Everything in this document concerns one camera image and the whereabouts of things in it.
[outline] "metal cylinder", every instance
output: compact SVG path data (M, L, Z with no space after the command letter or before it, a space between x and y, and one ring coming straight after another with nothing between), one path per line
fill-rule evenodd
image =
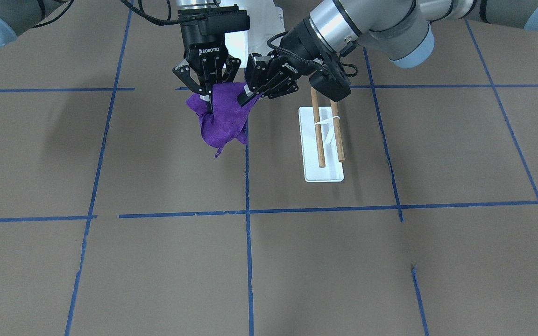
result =
M413 6L413 0L335 1L341 3L352 22L363 33L369 30L386 30L397 25Z
M215 3L220 4L221 0L217 0L216 2L213 2L213 0L176 0L176 4L180 10L215 7Z
M356 40L361 34L346 21L332 0L324 0L310 13L310 23L317 36L331 50L339 52L344 49L347 41Z
M427 21L438 21L442 19L460 19L467 15L474 4L474 0L417 0L417 4Z

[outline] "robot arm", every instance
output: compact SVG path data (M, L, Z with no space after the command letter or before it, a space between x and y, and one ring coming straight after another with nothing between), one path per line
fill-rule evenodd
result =
M269 55L250 55L239 103L296 92L296 79L303 75L337 102L351 93L340 58L357 44L412 68L433 51L430 23L464 17L538 30L538 0L323 0Z
M138 13L128 0L119 1L152 23L181 26L184 60L173 72L212 109L213 85L233 81L240 67L241 60L227 50L225 34L250 28L246 11L238 6L220 7L220 0L174 0L179 19L163 21ZM0 47L15 41L62 4L72 2L0 0ZM271 53L248 56L247 85L239 103L245 105L258 95L277 98L294 93L296 80L303 75L310 76L313 87L337 102L350 94L352 76L344 70L341 58L358 44L382 51L401 68L412 68L431 55L435 39L430 23L464 17L538 30L538 0L323 0L283 34L279 46L270 44L276 39L269 41Z
M241 60L228 53L225 34L250 28L246 11L238 6L220 7L220 0L171 0L177 4L179 15L171 21L170 17L167 20L151 17L129 0L118 0L117 4L120 1L151 23L180 25L184 60L173 72L190 90L201 94L212 109L213 85L233 81L240 68ZM70 6L73 0L0 0L0 47L15 41L66 3ZM167 3L171 13L170 0ZM192 79L191 70L198 81Z

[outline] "white tray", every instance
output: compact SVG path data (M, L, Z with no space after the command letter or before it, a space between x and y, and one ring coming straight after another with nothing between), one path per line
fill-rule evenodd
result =
M319 107L320 119L333 117L331 107ZM304 179L307 182L341 182L344 180L344 166L338 160L338 150L333 134L333 119L321 126L323 147L325 149L325 168L319 168L317 138L314 131L312 107L298 110L300 120L300 139L303 149Z

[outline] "black cable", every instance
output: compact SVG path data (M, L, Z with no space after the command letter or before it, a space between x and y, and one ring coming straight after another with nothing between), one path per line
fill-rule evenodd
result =
M487 20L487 0L481 0L479 15L481 17L481 21L484 23L489 23L489 20Z
M460 19L463 19L465 17L467 17L470 13L472 13L472 10L474 9L474 7L476 7L476 3L479 2L478 0L472 0L472 6L470 6L470 9L468 9L468 12L466 12L466 14L464 14L463 17L461 17Z
M440 17L437 20L431 21L431 23L441 21L442 19L445 19L446 17L450 16L450 14L452 13L453 10L454 10L454 0L450 0L450 9L448 9L448 13L446 13L444 16Z
M36 0L39 4L39 8L41 9L41 19L40 21L45 20L46 13L47 13L47 7L45 7L45 2L43 0Z
M342 63L342 58L340 57L340 66L342 68L342 70L344 70L344 66L346 68L352 68L354 70L354 74L348 74L346 71L344 71L344 75L346 75L346 77L356 77L358 75L358 67L354 64L346 64L346 63Z
M41 24L36 25L36 26L34 26L32 28L39 28L39 27L51 25L55 21L59 20L62 16L64 16L64 14L68 11L68 9L70 9L70 7L72 6L73 3L74 3L74 0L70 0L68 2L68 5L66 6L66 8L64 8L64 10L61 13L59 13L59 15L55 19L52 19L51 21L47 21L45 23L41 23Z
M169 15L167 16L167 20L162 20L156 17L152 17L151 15L145 13L145 11L136 8L133 4L129 2L129 0L120 0L120 1L122 2L122 4L124 4L134 13L140 15L147 21L158 26L179 25L182 22L196 21L196 20L203 19L205 17L204 15L200 14L200 15L191 15L191 16L180 18L177 20L172 20L171 19L171 2L170 0L167 0L167 9L169 10Z
M275 50L275 51L279 51L280 53L290 55L290 56L294 57L295 59L303 62L307 66L311 66L312 68L315 68L315 70L317 70L317 71L323 72L324 74L329 73L329 71L327 69L325 69L324 66L316 63L315 61L307 60L307 59L301 57L300 55L297 55L296 53L294 53L291 50L288 50L286 48L282 48L282 47L279 47L278 45L273 44L273 41L277 40L280 37L286 36L287 33L288 32L282 32L282 33L279 33L279 34L273 36L272 38L269 38L269 40L267 40L267 46L270 47L271 49Z

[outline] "purple towel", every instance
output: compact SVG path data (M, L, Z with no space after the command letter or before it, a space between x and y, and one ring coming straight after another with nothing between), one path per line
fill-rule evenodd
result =
M238 104L238 95L244 90L245 83L221 83L213 85L213 113L207 111L207 102L200 95L193 94L186 105L198 115L203 140L218 149L218 157L226 144L237 139L248 144L246 121L252 107L259 100L256 96L245 106Z

